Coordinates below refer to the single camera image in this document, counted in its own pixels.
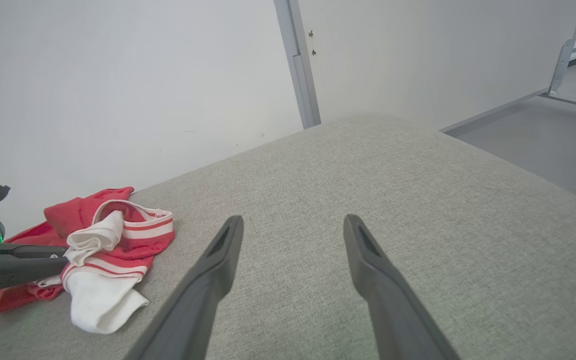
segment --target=metal rack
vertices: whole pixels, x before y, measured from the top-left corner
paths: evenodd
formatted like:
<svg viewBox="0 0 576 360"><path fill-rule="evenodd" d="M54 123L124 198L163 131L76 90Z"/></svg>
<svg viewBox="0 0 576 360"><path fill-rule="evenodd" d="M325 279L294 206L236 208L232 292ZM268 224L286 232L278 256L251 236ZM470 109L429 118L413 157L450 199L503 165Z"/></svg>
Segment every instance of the metal rack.
<svg viewBox="0 0 576 360"><path fill-rule="evenodd" d="M564 75L566 75L566 71L568 70L570 57L573 53L576 52L576 47L573 47L575 45L575 41L576 41L576 29L574 30L573 38L567 39L561 48L559 59L557 60L557 67L555 68L555 73L552 77L552 82L550 83L550 88L548 89L548 91L539 95L542 98L562 101L564 103L576 105L576 96L563 95L558 93L558 90L562 85Z"/></svg>

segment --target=gray floor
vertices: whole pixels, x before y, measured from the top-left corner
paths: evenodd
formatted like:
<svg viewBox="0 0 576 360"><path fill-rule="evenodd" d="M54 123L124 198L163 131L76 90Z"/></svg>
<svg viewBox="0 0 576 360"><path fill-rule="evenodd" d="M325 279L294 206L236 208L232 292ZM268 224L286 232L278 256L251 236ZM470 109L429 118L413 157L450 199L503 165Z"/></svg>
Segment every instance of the gray floor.
<svg viewBox="0 0 576 360"><path fill-rule="evenodd" d="M559 92L576 96L576 65ZM576 194L576 105L535 97L447 134Z"/></svg>

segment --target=red and white stripes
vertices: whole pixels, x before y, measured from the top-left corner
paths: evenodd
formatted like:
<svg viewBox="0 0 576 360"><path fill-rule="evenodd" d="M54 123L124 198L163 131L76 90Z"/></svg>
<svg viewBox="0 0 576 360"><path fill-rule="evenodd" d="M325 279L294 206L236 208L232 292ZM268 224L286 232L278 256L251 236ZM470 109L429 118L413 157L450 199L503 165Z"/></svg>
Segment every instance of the red and white stripes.
<svg viewBox="0 0 576 360"><path fill-rule="evenodd" d="M133 286L174 239L172 212L109 200L78 236L73 254L80 266L70 263L61 272L63 288L72 295L70 319L89 333L114 333L149 303Z"/></svg>
<svg viewBox="0 0 576 360"><path fill-rule="evenodd" d="M94 213L92 224L102 221L115 210L123 212L123 232L111 251L101 251L84 260L83 266L68 264L61 272L61 282L69 291L68 278L76 272L94 272L109 278L138 278L141 281L175 237L172 212L148 209L126 200L108 200Z"/></svg>

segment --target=gray upholstered cushion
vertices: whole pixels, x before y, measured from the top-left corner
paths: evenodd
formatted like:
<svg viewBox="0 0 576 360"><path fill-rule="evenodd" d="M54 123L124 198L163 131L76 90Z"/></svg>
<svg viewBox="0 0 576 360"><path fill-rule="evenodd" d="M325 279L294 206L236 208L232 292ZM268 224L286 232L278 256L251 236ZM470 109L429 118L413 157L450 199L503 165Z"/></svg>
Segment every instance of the gray upholstered cushion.
<svg viewBox="0 0 576 360"><path fill-rule="evenodd" d="M342 237L364 220L463 359L576 358L576 196L405 121L320 125L137 192L176 239L137 289L151 304L112 335L69 322L68 294L0 315L0 358L118 360L240 214L235 283L213 360L376 359Z"/></svg>

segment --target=white sock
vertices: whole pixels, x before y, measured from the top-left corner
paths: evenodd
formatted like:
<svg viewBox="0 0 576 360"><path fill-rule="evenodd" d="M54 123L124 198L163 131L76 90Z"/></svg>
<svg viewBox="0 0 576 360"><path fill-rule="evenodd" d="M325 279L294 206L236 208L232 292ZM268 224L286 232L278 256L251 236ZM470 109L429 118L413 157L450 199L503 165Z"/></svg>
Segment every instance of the white sock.
<svg viewBox="0 0 576 360"><path fill-rule="evenodd" d="M82 267L84 260L102 250L111 251L117 246L124 231L124 213L114 210L105 219L87 228L77 230L66 239L70 246L64 256L76 267Z"/></svg>
<svg viewBox="0 0 576 360"><path fill-rule="evenodd" d="M68 280L72 294L70 319L89 333L112 334L142 306L150 303L133 286L135 277L108 277L79 271Z"/></svg>

